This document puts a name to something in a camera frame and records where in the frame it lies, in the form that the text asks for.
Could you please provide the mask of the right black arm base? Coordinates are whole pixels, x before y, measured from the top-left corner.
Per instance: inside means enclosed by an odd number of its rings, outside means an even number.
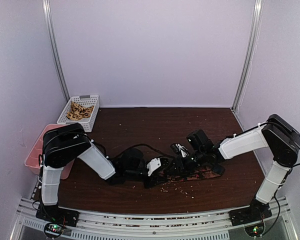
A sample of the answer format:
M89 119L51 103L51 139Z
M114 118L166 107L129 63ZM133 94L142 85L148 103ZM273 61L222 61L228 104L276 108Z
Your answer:
M253 198L248 207L231 210L229 218L232 226L246 225L272 216L269 203Z

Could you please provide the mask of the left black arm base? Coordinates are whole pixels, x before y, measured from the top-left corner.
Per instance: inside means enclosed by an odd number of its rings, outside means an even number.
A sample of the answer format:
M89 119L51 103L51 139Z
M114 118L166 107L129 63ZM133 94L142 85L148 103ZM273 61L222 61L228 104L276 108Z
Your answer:
M40 202L35 217L62 226L76 227L80 213L56 205L44 205Z

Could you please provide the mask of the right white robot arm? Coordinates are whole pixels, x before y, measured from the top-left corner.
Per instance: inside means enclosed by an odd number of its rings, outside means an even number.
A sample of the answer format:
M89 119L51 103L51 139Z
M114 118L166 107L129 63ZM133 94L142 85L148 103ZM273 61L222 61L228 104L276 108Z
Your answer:
M202 165L215 167L258 149L270 149L273 163L255 194L255 203L246 210L246 216L251 221L258 220L266 212L265 205L284 184L300 153L300 133L277 114L270 115L267 121L242 133L227 136L216 144L201 129L189 134L187 141L192 146L193 153L189 153L178 143L170 146L179 155L173 172L175 176L192 173Z

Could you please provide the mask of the dark red patterned tie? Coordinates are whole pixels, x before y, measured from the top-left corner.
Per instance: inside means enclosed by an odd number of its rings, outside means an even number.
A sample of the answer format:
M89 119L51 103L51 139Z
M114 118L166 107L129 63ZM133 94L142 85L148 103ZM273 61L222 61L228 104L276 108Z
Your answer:
M196 170L194 170L193 172L172 174L164 173L164 171L162 170L158 173L158 175L166 178L168 182L180 183L218 178L221 177L224 173L225 168L221 165L203 165L196 168Z

